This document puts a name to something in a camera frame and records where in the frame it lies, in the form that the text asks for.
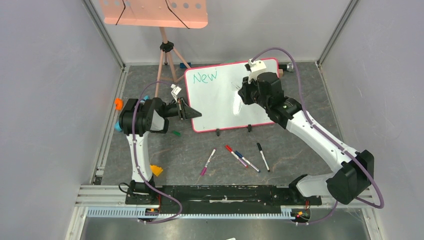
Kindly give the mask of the green marker cap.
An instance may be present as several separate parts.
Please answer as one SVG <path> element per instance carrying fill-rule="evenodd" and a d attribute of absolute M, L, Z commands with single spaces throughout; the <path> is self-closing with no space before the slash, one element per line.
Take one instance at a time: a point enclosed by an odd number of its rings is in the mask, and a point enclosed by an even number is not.
<path fill-rule="evenodd" d="M 173 133 L 174 135 L 176 135 L 176 136 L 179 136 L 179 137 L 181 136 L 181 133 L 180 133 L 180 132 L 178 132 L 178 131 L 175 131 L 175 130 L 174 130 L 174 131 L 172 131 L 172 133 Z"/>

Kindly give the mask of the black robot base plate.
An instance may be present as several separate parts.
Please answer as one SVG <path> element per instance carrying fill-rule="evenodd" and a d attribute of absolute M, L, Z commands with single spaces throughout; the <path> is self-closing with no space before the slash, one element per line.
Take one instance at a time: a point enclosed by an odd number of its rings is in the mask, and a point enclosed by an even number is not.
<path fill-rule="evenodd" d="M 161 214 L 276 214 L 281 206 L 320 206 L 319 196 L 304 197 L 278 185 L 163 185 L 164 194 L 147 208 Z"/>

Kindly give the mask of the pink framed whiteboard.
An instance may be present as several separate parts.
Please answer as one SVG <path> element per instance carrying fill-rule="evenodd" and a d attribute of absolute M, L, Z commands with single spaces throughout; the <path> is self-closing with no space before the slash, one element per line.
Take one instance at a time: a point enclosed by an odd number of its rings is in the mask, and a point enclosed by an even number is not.
<path fill-rule="evenodd" d="M 191 120 L 196 133 L 272 124 L 257 104 L 246 105 L 238 95 L 246 61 L 187 69 L 184 73 L 188 104 L 202 114 Z"/>

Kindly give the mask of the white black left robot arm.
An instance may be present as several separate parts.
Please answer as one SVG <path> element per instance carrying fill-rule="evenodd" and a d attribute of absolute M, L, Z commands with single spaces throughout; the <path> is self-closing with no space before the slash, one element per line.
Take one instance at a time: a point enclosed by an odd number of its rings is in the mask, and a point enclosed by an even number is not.
<path fill-rule="evenodd" d="M 149 134 L 167 133 L 171 117 L 189 120 L 201 116 L 202 113 L 190 107 L 183 97 L 171 103 L 165 103 L 159 97 L 144 101 L 130 98 L 127 101 L 118 119 L 131 155 L 131 181 L 125 193 L 127 205 L 153 204 L 158 199 L 149 158 Z"/>

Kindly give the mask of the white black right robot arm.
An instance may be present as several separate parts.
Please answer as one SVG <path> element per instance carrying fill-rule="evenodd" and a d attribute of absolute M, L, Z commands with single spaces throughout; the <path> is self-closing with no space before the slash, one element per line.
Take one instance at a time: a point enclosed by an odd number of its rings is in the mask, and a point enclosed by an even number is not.
<path fill-rule="evenodd" d="M 238 95 L 244 104 L 263 108 L 270 120 L 304 141 L 331 169 L 329 174 L 304 174 L 292 181 L 288 196 L 293 203 L 330 195 L 348 205 L 372 184 L 374 156 L 368 150 L 348 148 L 322 128 L 297 100 L 285 96 L 276 73 L 264 72 L 253 80 L 245 76 Z"/>

